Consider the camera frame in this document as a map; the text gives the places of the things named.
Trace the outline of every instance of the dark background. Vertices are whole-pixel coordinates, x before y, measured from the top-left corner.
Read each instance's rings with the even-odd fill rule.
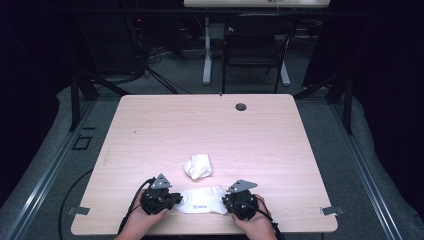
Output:
[[[119,6],[110,3],[107,7]],[[61,4],[53,0],[1,4],[0,96],[5,131],[1,134],[0,204],[13,191],[49,131],[59,107],[56,94],[69,86],[76,60],[96,73],[140,71],[125,19],[86,17],[75,25],[72,18],[42,11],[46,5]],[[359,56],[352,74],[354,95],[364,107],[376,153],[402,196],[423,217],[423,5],[411,0],[333,0],[330,11],[370,13],[373,17],[351,23],[325,21],[304,85],[323,81],[340,72],[351,56]],[[97,32],[90,38],[94,42],[87,43],[81,31],[90,29]],[[89,44],[112,49],[110,57],[116,62],[105,64],[90,52]]]

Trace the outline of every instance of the black cable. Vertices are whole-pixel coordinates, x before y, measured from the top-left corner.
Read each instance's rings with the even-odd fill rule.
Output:
[[[156,78],[156,80],[161,83],[165,88],[167,88],[169,91],[171,91],[173,94],[178,94],[178,91],[172,86],[176,86],[177,88],[183,90],[186,93],[190,93],[192,94],[192,92],[180,87],[179,85],[177,85],[176,83],[170,81],[169,79],[161,76],[159,73],[157,73],[156,71],[154,71],[153,69],[146,67],[146,70],[154,77]]]
[[[142,207],[142,206],[143,206],[143,204],[145,204],[145,202],[142,202],[142,203],[140,203],[139,205],[137,205],[137,206],[133,207],[133,206],[134,206],[135,201],[137,200],[138,194],[140,194],[141,190],[143,189],[143,187],[144,187],[147,183],[152,184],[155,180],[156,180],[156,178],[148,179],[148,180],[146,180],[143,184],[141,184],[141,186],[138,188],[137,192],[135,193],[135,195],[134,195],[134,197],[133,197],[133,200],[131,201],[130,206],[128,207],[127,214],[125,214],[125,217],[122,219],[122,222],[121,222],[121,224],[120,224],[120,226],[119,226],[119,229],[118,229],[118,234],[120,234],[120,233],[121,233],[121,231],[124,229],[124,226],[125,226],[125,224],[127,223],[127,220],[128,220],[128,217],[130,216],[130,214],[131,214],[131,213],[132,213],[135,209],[137,209],[138,207]]]
[[[248,207],[248,208],[251,208],[251,209],[253,209],[253,210],[255,210],[255,211],[257,211],[257,212],[259,212],[259,213],[261,213],[262,215],[264,215],[270,222],[271,222],[271,225],[272,225],[272,227],[274,228],[274,231],[275,231],[275,235],[276,235],[276,237],[277,237],[277,239],[278,240],[284,240],[284,236],[283,236],[283,234],[281,234],[281,231],[280,231],[280,229],[278,228],[278,223],[276,223],[275,221],[274,221],[274,219],[272,219],[271,218],[271,216],[270,216],[270,214],[269,214],[269,211],[268,211],[268,208],[266,207],[266,205],[265,205],[265,202],[264,201],[262,201],[261,199],[259,199],[259,198],[256,198],[256,199],[258,199],[258,200],[260,200],[263,204],[264,204],[264,206],[265,206],[265,209],[266,209],[266,211],[268,212],[268,213],[265,213],[264,211],[262,211],[262,210],[260,210],[259,208],[256,208],[256,207],[253,207],[253,206],[251,206],[251,205],[249,205],[249,204],[246,204],[246,203],[244,203],[244,202],[240,202],[240,201],[237,201],[237,200],[234,200],[236,203],[239,203],[239,204],[242,204],[242,205],[244,205],[244,206],[246,206],[246,207]]]
[[[68,192],[65,195],[65,198],[62,201],[62,204],[60,205],[60,211],[59,211],[59,220],[58,220],[58,228],[59,228],[59,239],[63,239],[63,233],[62,233],[62,214],[63,214],[63,207],[65,206],[66,199],[68,199],[69,194],[71,193],[72,189],[78,184],[81,179],[83,179],[85,176],[87,176],[89,173],[91,173],[93,169],[88,170],[86,173],[84,173],[81,177],[79,177],[74,184],[69,188]]]

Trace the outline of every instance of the gray carpet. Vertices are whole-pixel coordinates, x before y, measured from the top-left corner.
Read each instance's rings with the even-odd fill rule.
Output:
[[[291,80],[290,87],[280,87],[279,93],[296,94],[301,91],[301,83],[305,72],[313,44],[295,40],[291,42],[286,58],[286,65]],[[187,52],[190,55],[197,55],[200,52]],[[220,76],[220,50],[214,51],[212,83],[209,86],[202,84],[203,57],[189,58],[185,55],[176,56],[174,54],[163,54],[155,64],[151,65],[158,73],[165,76],[179,87],[194,94],[212,93],[218,94],[221,88]],[[258,78],[264,81],[274,79],[273,72],[264,77],[262,73],[242,74],[249,77],[251,82],[257,82]],[[231,73],[231,78],[237,82],[238,71]],[[152,76],[145,76],[136,81],[121,84],[125,90],[134,94],[170,94]],[[232,86],[232,90],[248,92],[249,88],[241,85]],[[188,94],[181,88],[176,89],[183,94]],[[19,236],[22,239],[59,239],[58,219],[61,203],[77,179],[94,167],[100,148],[107,134],[119,98],[116,94],[102,86],[97,86],[101,94],[95,103],[86,103],[86,109],[90,109],[87,118],[84,119],[81,128],[74,133],[76,136],[88,137],[91,142],[86,150],[65,151],[63,165],[59,167],[59,174],[54,179],[42,204],[36,209],[33,219],[28,220],[27,228],[22,229]],[[261,87],[260,90],[272,91],[272,85]],[[354,155],[345,139],[343,129],[338,125],[338,117],[334,114],[337,106],[329,106],[322,96],[325,89],[318,91],[308,100],[297,101],[297,106],[304,123],[308,138],[310,140],[315,158],[321,171],[324,184],[330,197],[330,201],[335,206],[342,206],[346,210],[345,214],[337,217],[339,227],[333,233],[325,234],[325,239],[387,239],[384,228],[379,221],[372,202],[363,186],[357,168],[354,163]],[[61,100],[61,109],[56,118],[54,126],[45,142],[34,158],[27,173],[9,197],[8,201],[0,210],[0,239],[13,230],[14,223],[19,219],[25,202],[29,199],[32,191],[36,188],[40,177],[57,157],[60,147],[67,140],[68,129],[71,123],[70,115],[70,94],[69,89],[65,89],[58,95]],[[353,131],[354,139],[358,143],[361,153],[373,174],[373,178],[385,199],[390,212],[394,218],[396,226],[399,228],[403,239],[424,239],[423,224],[421,219],[417,219],[413,209],[399,195],[390,177],[381,168],[378,159],[373,151],[372,138],[370,137],[362,108],[357,101],[354,101],[353,109]],[[87,185],[89,175],[78,182],[70,192],[65,202],[64,212],[71,206],[78,206],[81,201],[84,189]],[[63,213],[61,216],[64,239],[113,239],[114,236],[74,236],[70,233],[70,226],[73,216]],[[241,237],[200,237],[194,236],[189,239],[243,239]],[[321,239],[320,234],[286,234],[286,239]]]

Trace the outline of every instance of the white table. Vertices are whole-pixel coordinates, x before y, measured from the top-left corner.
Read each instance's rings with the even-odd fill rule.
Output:
[[[327,8],[330,0],[184,0],[185,7],[191,8]],[[205,19],[205,65],[203,69],[203,84],[209,85],[212,71],[212,56],[210,51],[210,23]],[[283,86],[290,86],[289,75],[285,63],[281,69]]]

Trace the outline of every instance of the black curtain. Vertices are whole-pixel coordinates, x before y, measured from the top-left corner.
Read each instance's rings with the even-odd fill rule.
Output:
[[[304,79],[304,86],[323,81],[342,71],[350,57],[358,57],[351,74],[354,96],[364,107],[376,154],[422,218],[423,6],[412,0],[332,0],[330,11],[367,13],[370,18],[324,22]]]
[[[7,14],[0,10],[1,205],[25,173],[52,126],[59,109],[56,92],[63,87],[62,83],[52,86],[54,79],[49,79],[41,70],[10,23],[11,12]]]

